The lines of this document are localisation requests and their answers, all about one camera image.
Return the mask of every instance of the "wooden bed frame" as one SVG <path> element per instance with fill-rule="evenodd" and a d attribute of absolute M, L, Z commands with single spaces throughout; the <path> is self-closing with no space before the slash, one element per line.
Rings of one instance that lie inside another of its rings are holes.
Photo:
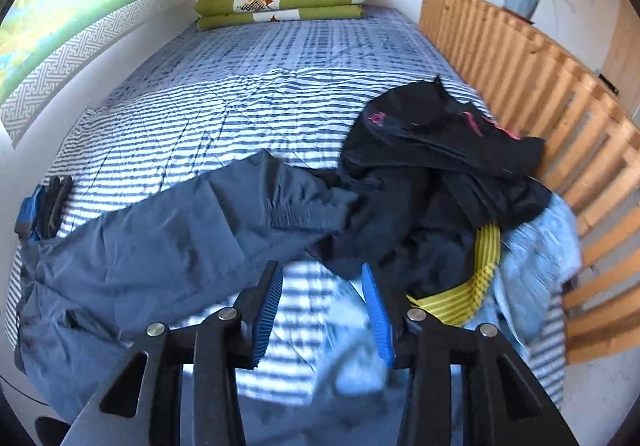
<path fill-rule="evenodd" d="M 593 73 L 483 0 L 423 0 L 420 30 L 503 127 L 546 139 L 536 177 L 574 210 L 583 270 L 627 249 L 640 230 L 640 131 Z M 563 297 L 568 363 L 640 345 L 640 285 L 606 299 L 640 270 L 640 248 L 604 269 Z"/>

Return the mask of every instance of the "wooden slat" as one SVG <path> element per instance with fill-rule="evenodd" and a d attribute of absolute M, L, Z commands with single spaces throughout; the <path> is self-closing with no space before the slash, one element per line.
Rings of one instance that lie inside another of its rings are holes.
<path fill-rule="evenodd" d="M 447 11 L 449 16 L 449 25 L 447 27 L 447 33 L 442 44 L 442 54 L 450 61 L 451 52 L 453 48 L 453 41 L 458 34 L 458 25 L 460 23 L 460 3 L 461 0 L 452 0 L 450 9 Z"/>
<path fill-rule="evenodd" d="M 593 298 L 599 293 L 606 292 L 614 285 L 631 278 L 640 269 L 640 248 L 632 252 L 626 259 L 617 263 L 611 269 L 600 273 L 589 282 L 583 283 L 573 291 L 570 291 L 562 298 L 565 309 L 577 307 L 581 303 Z"/>
<path fill-rule="evenodd" d="M 431 38 L 430 33 L 430 21 L 429 15 L 431 11 L 427 8 L 426 4 L 423 2 L 422 7 L 420 8 L 420 20 L 418 21 L 418 27 L 420 27 L 420 32 L 425 35 L 427 38 Z"/>
<path fill-rule="evenodd" d="M 593 142 L 600 137 L 600 133 L 610 120 L 609 113 L 614 106 L 614 100 L 605 95 L 602 101 L 591 101 L 591 118 L 575 138 L 562 160 L 545 178 L 545 185 L 551 190 L 558 190 L 562 183 L 571 175 L 578 165 L 585 159 L 593 148 Z"/>
<path fill-rule="evenodd" d="M 518 108 L 522 104 L 527 85 L 533 80 L 536 62 L 540 56 L 544 41 L 545 39 L 538 34 L 533 36 L 533 40 L 527 40 L 524 62 L 518 71 L 513 91 L 511 91 L 508 102 L 504 107 L 504 112 L 499 117 L 500 124 L 508 130 L 513 130 L 513 116 L 518 112 Z"/>
<path fill-rule="evenodd" d="M 630 236 L 640 231 L 640 204 L 631 210 L 606 235 L 599 238 L 582 253 L 582 265 L 591 267 L 602 257 L 608 255 Z"/>
<path fill-rule="evenodd" d="M 478 1 L 474 1 L 474 12 L 473 12 L 473 29 L 471 31 L 471 43 L 469 45 L 468 51 L 466 51 L 464 58 L 462 59 L 462 65 L 460 66 L 460 76 L 462 79 L 469 83 L 469 73 L 471 73 L 471 68 L 473 67 L 476 51 L 478 50 L 478 45 L 480 44 L 480 35 L 482 33 L 482 28 L 484 27 L 484 23 L 486 22 L 486 3 L 480 3 Z"/>
<path fill-rule="evenodd" d="M 538 75 L 532 91 L 526 97 L 523 109 L 513 123 L 513 131 L 516 134 L 522 133 L 527 120 L 534 112 L 536 112 L 538 102 L 548 85 L 549 78 L 551 78 L 551 75 L 558 64 L 560 54 L 560 49 L 556 46 L 549 46 L 546 49 L 546 58 L 543 60 L 542 70 L 540 70 L 540 74 Z"/>
<path fill-rule="evenodd" d="M 506 15 L 507 14 L 505 12 L 498 13 L 496 21 L 494 22 L 494 28 L 492 29 L 491 33 L 489 33 L 489 41 L 486 52 L 483 52 L 479 55 L 479 57 L 482 59 L 482 67 L 478 76 L 478 85 L 475 87 L 475 89 L 480 93 L 481 96 L 483 96 L 483 99 L 486 101 L 489 107 L 491 107 L 491 103 L 490 101 L 487 101 L 487 98 L 484 98 L 482 92 L 486 90 L 489 77 L 494 70 L 494 61 L 502 45 L 505 29 L 507 29 Z"/>
<path fill-rule="evenodd" d="M 472 15 L 473 10 L 475 10 L 474 3 L 474 0 L 464 1 L 464 9 L 462 12 L 464 24 L 462 25 L 462 29 L 460 29 L 460 39 L 456 42 L 456 49 L 454 50 L 453 57 L 451 59 L 451 65 L 458 73 L 460 73 L 460 67 L 462 65 L 464 55 L 471 44 L 469 35 L 474 21 L 474 17 Z"/>
<path fill-rule="evenodd" d="M 432 40 L 434 45 L 442 52 L 442 48 L 444 46 L 445 39 L 449 34 L 449 23 L 451 20 L 451 6 L 453 4 L 453 0 L 442 0 L 442 10 L 440 13 L 440 25 L 438 27 L 438 33 Z"/>
<path fill-rule="evenodd" d="M 437 0 L 436 2 L 436 24 L 434 26 L 435 29 L 433 32 L 433 40 L 435 40 L 440 33 L 440 29 L 442 27 L 442 24 L 444 23 L 445 5 L 446 0 Z"/>
<path fill-rule="evenodd" d="M 473 88 L 478 87 L 478 79 L 481 76 L 481 69 L 484 67 L 484 58 L 491 40 L 490 35 L 494 31 L 496 23 L 500 22 L 498 10 L 496 8 L 487 7 L 484 14 L 486 20 L 482 24 L 482 33 L 480 34 L 478 50 L 474 55 L 473 65 L 471 66 L 471 72 L 469 73 L 468 78 L 468 84 Z"/>
<path fill-rule="evenodd" d="M 423 27 L 423 32 L 426 33 L 430 40 L 435 40 L 440 27 L 442 0 L 424 0 L 422 7 L 428 11 L 426 20 L 427 25 Z"/>
<path fill-rule="evenodd" d="M 533 124 L 529 136 L 542 137 L 549 130 L 558 116 L 558 111 L 566 104 L 567 94 L 575 83 L 574 71 L 578 64 L 567 58 L 558 71 L 558 80 L 551 94 L 545 99 L 544 108 L 540 109 L 538 119 Z"/>
<path fill-rule="evenodd" d="M 496 95 L 495 91 L 498 85 L 506 80 L 504 73 L 504 66 L 506 65 L 507 56 L 510 54 L 513 40 L 519 33 L 516 30 L 518 20 L 513 17 L 506 19 L 505 26 L 502 28 L 502 39 L 500 40 L 497 48 L 497 54 L 495 56 L 495 63 L 491 69 L 488 70 L 489 76 L 487 77 L 487 85 L 482 97 L 491 103 L 492 110 L 496 109 Z"/>
<path fill-rule="evenodd" d="M 464 47 L 468 44 L 468 36 L 466 32 L 468 32 L 470 18 L 469 18 L 469 8 L 471 5 L 471 0 L 462 0 L 462 9 L 460 10 L 460 22 L 458 23 L 456 38 L 453 41 L 453 48 L 451 51 L 451 59 L 449 60 L 451 67 L 453 69 L 458 70 L 459 62 L 460 62 L 460 54 L 464 51 Z"/>
<path fill-rule="evenodd" d="M 512 28 L 514 30 L 513 40 L 511 42 L 513 49 L 509 56 L 508 63 L 505 62 L 503 64 L 503 67 L 506 67 L 506 70 L 503 71 L 502 76 L 500 77 L 500 86 L 494 94 L 493 113 L 497 119 L 500 119 L 502 116 L 503 107 L 506 105 L 507 93 L 511 89 L 511 82 L 516 78 L 519 78 L 520 73 L 523 71 L 522 62 L 525 56 L 527 44 L 529 43 L 529 38 L 527 37 L 527 33 L 529 33 L 528 26 L 521 26 L 522 30 L 518 31 L 518 25 L 514 22 Z"/>
<path fill-rule="evenodd" d="M 635 149 L 628 149 L 624 159 L 626 168 L 615 178 L 598 198 L 587 206 L 578 216 L 578 235 L 581 237 L 589 233 L 613 209 L 625 200 L 640 182 L 640 153 Z"/>
<path fill-rule="evenodd" d="M 640 285 L 569 320 L 566 324 L 566 337 L 573 338 L 593 332 L 626 319 L 637 311 L 640 311 Z"/>
<path fill-rule="evenodd" d="M 622 155 L 634 134 L 636 134 L 636 126 L 631 119 L 623 118 L 620 123 L 613 120 L 609 122 L 607 143 L 562 196 L 571 208 L 576 208 L 582 200 L 590 198 L 594 194 L 594 189 L 602 185 L 602 181 L 620 166 Z"/>
<path fill-rule="evenodd" d="M 593 93 L 596 83 L 596 79 L 592 75 L 587 73 L 582 75 L 580 83 L 578 83 L 575 90 L 574 100 L 564 112 L 558 122 L 558 126 L 556 126 L 546 141 L 542 164 L 538 169 L 539 175 L 543 175 L 549 169 L 556 155 L 558 155 L 559 150 L 566 143 L 576 125 L 584 116 L 584 112 L 591 102 L 591 94 Z"/>
<path fill-rule="evenodd" d="M 569 365 L 584 363 L 604 356 L 612 356 L 638 345 L 640 345 L 640 325 L 624 330 L 614 327 L 600 332 L 592 340 L 567 342 L 566 362 Z"/>

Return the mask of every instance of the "black jacket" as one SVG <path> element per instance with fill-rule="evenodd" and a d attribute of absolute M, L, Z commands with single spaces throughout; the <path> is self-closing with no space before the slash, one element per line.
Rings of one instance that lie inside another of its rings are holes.
<path fill-rule="evenodd" d="M 454 100 L 438 79 L 392 89 L 366 105 L 337 170 L 314 172 L 363 197 L 345 232 L 311 252 L 348 279 L 377 262 L 417 298 L 460 285 L 474 271 L 476 229 L 513 228 L 549 203 L 551 192 L 529 177 L 543 147 Z"/>

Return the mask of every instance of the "yellow strap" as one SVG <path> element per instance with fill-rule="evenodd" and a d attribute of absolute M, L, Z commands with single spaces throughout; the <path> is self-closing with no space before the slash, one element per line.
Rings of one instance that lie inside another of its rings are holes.
<path fill-rule="evenodd" d="M 437 295 L 419 300 L 409 295 L 407 298 L 443 323 L 460 327 L 480 309 L 499 262 L 500 228 L 497 223 L 487 224 L 476 232 L 475 272 L 469 280 Z"/>

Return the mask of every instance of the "bed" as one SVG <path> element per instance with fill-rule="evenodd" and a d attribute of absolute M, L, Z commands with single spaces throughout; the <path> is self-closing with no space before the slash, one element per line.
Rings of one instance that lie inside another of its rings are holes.
<path fill-rule="evenodd" d="M 434 16 L 430 8 L 423 9 L 423 31 Z M 440 47 L 441 37 L 434 39 Z M 367 101 L 436 75 L 453 97 L 490 115 L 435 46 L 392 9 L 369 6 L 364 20 L 279 22 L 207 33 L 191 26 L 87 109 L 66 137 L 48 174 L 71 174 L 75 182 L 59 235 L 258 149 L 291 165 L 335 166 Z M 20 266 L 18 251 L 4 320 L 14 347 Z M 334 285 L 335 277 L 318 263 L 287 264 L 270 346 L 255 371 L 238 372 L 241 395 L 309 402 L 322 312 Z M 556 403 L 564 375 L 560 305 L 557 293 L 529 359 Z M 197 323 L 218 307 L 174 325 Z"/>

